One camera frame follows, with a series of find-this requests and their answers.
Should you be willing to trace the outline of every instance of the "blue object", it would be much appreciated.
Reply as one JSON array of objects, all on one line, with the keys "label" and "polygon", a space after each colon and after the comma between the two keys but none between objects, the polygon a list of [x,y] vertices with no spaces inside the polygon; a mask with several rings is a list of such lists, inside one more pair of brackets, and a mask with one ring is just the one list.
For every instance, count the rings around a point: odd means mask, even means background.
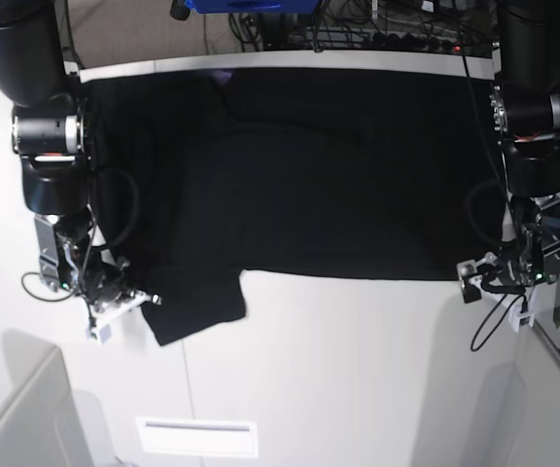
[{"label": "blue object", "polygon": [[300,13],[311,14],[318,0],[186,0],[199,13]]}]

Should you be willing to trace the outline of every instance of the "white panel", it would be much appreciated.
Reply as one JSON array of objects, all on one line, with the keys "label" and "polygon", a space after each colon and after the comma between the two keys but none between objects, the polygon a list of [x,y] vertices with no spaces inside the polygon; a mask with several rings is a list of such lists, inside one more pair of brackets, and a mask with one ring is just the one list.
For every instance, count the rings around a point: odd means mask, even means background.
[{"label": "white panel", "polygon": [[485,467],[560,465],[560,369],[533,332],[526,330],[525,338],[515,365],[526,388],[526,400],[508,393],[505,405],[522,406],[524,414],[520,420],[502,412],[499,428],[509,437],[495,439]]},{"label": "white panel", "polygon": [[[23,378],[0,410],[0,467],[88,467],[86,439],[77,418],[59,348],[18,333],[6,336],[18,352],[27,350]],[[19,361],[9,361],[11,368]]]},{"label": "white panel", "polygon": [[[494,78],[494,65],[491,59],[468,57],[468,66],[474,78],[484,80]],[[264,54],[184,56],[157,60],[155,65],[158,73],[255,67],[351,68],[466,76],[464,63],[459,56],[390,51],[325,51],[323,54],[315,54],[311,51],[283,51]]]},{"label": "white panel", "polygon": [[[146,327],[141,316],[131,325]],[[135,424],[140,414],[192,417],[179,343],[159,347],[148,336],[137,347],[117,342],[102,347],[70,344],[65,347],[65,357],[75,389],[86,392],[85,404],[77,400],[80,417],[86,422],[98,417],[95,423],[105,417],[115,455],[144,467],[197,466],[197,459],[144,452]],[[91,396],[95,400],[89,403]]]},{"label": "white panel", "polygon": [[80,77],[82,83],[87,83],[93,80],[105,80],[122,76],[151,75],[153,73],[155,73],[155,61],[147,60],[81,70]]},{"label": "white panel", "polygon": [[256,457],[255,423],[137,418],[142,446],[166,454]]},{"label": "white panel", "polygon": [[257,422],[250,465],[461,467],[484,379],[515,353],[508,327],[470,353],[490,304],[448,282],[247,272],[242,287],[248,317],[185,349],[196,416]]}]

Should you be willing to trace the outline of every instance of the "wire bundle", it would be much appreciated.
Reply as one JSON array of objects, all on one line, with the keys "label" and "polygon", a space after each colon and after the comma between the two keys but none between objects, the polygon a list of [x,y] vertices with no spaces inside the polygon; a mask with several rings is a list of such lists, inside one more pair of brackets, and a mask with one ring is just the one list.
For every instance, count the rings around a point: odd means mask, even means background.
[{"label": "wire bundle", "polygon": [[250,15],[230,13],[228,15],[228,26],[232,35],[239,41],[241,52],[247,52],[246,46],[252,46],[255,52],[261,50],[259,46],[260,34],[259,31],[253,30],[253,21]]},{"label": "wire bundle", "polygon": [[372,18],[372,7],[369,0],[345,0],[335,10],[325,8],[325,5],[326,3],[318,12],[323,13],[323,23],[326,27],[321,31],[314,30],[312,45],[305,41],[305,45],[309,48],[318,47],[316,39],[318,39],[319,33],[327,32],[329,41],[325,42],[329,42],[331,49],[334,48],[334,42],[340,42],[332,37],[331,28],[328,25],[329,19],[332,30],[334,27],[340,28],[340,30],[333,30],[336,35],[338,32],[345,33],[346,41],[340,46],[342,49],[356,48],[356,44],[360,44],[360,48],[369,47],[368,39],[373,31],[387,36],[389,29],[392,29],[396,32],[418,33],[424,41],[450,37],[451,40],[459,41],[459,45],[483,46],[489,49],[488,52],[491,52],[490,33],[480,31],[472,25],[468,18],[458,18],[445,12],[428,13],[405,0],[380,0],[377,19]]}]

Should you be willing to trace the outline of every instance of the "black cloth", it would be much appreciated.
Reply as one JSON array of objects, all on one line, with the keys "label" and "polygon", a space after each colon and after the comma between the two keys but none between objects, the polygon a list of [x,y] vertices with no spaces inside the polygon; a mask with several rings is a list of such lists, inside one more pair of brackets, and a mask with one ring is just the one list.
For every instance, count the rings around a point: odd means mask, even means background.
[{"label": "black cloth", "polygon": [[[118,253],[163,298],[144,305],[167,344],[245,316],[245,269],[361,279],[454,280],[482,256],[466,194],[493,177],[464,78],[397,72],[244,69],[89,83],[102,165],[135,176],[141,216]],[[489,84],[473,83],[494,160]],[[106,236],[127,186],[101,179]],[[473,202],[501,237],[498,191]]]}]

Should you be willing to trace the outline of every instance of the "white tabletop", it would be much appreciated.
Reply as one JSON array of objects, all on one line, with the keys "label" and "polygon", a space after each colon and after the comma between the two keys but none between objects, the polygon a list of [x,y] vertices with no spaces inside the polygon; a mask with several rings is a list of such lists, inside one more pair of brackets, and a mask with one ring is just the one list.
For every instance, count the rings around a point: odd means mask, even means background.
[{"label": "white tabletop", "polygon": [[[459,57],[442,55],[251,55],[119,65],[87,70],[83,78],[234,66],[463,72]],[[473,59],[472,70],[490,78],[487,60]],[[466,439],[484,381],[513,361],[518,343],[504,327],[484,350],[469,352],[490,303],[464,305],[456,283],[255,271],[241,277],[246,319],[160,348],[136,311],[99,347],[84,337],[80,301],[42,304],[20,288],[21,274],[37,268],[38,248],[10,145],[11,110],[0,92],[0,339],[19,329],[60,345],[82,419],[106,424],[118,457],[144,467],[199,465],[195,457],[142,450],[134,417],[159,416],[256,422],[261,457],[248,464],[257,466],[369,467],[382,459],[395,466],[460,465],[458,449],[443,454],[442,446]],[[10,387],[0,348],[0,403]],[[422,448],[414,452],[417,440]],[[95,455],[104,460],[110,450]],[[204,459],[206,467],[243,464]]]}]

